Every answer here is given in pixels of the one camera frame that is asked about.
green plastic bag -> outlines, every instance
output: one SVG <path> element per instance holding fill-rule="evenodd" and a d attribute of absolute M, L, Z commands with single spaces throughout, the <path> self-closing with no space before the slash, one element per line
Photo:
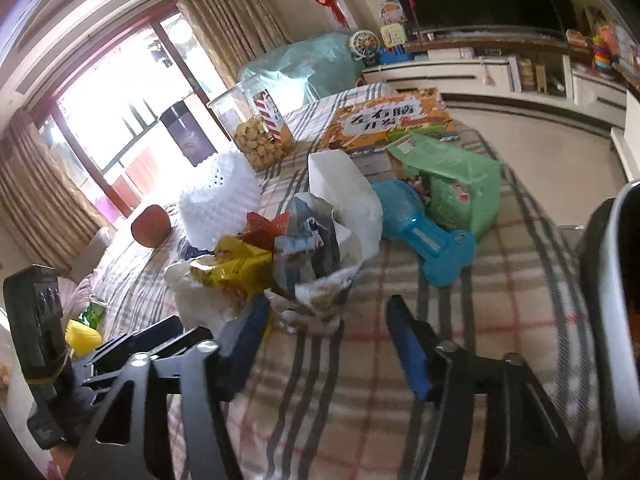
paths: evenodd
<path fill-rule="evenodd" d="M 447 230 L 480 238 L 500 211 L 500 163 L 416 133 L 388 145 L 396 176 L 430 197 L 427 214 Z"/>

clear plastic container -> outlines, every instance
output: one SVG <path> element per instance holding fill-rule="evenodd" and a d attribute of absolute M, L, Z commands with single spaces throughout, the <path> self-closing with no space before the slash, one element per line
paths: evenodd
<path fill-rule="evenodd" d="M 256 171 L 274 166 L 296 147 L 259 75 L 238 83 L 207 106 Z"/>

brown curtain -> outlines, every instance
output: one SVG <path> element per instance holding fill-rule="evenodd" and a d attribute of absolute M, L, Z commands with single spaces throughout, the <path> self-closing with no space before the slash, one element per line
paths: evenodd
<path fill-rule="evenodd" d="M 287 44 L 261 0 L 175 0 L 227 86 L 247 62 Z"/>
<path fill-rule="evenodd" d="M 61 276 L 108 225 L 51 158 L 23 109 L 0 139 L 0 218 L 33 263 L 51 266 Z"/>

tile floor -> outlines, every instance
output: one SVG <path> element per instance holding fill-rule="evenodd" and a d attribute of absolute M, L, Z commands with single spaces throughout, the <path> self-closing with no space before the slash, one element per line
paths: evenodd
<path fill-rule="evenodd" d="M 626 183 L 608 139 L 564 124 L 455 104 L 450 113 L 484 135 L 556 225 L 585 224 Z"/>

brown ball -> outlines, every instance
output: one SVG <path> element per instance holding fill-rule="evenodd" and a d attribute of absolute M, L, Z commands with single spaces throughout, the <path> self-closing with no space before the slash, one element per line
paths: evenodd
<path fill-rule="evenodd" d="M 131 224 L 131 234 L 143 247 L 156 249 L 171 234 L 171 219 L 162 207 L 150 205 Z"/>

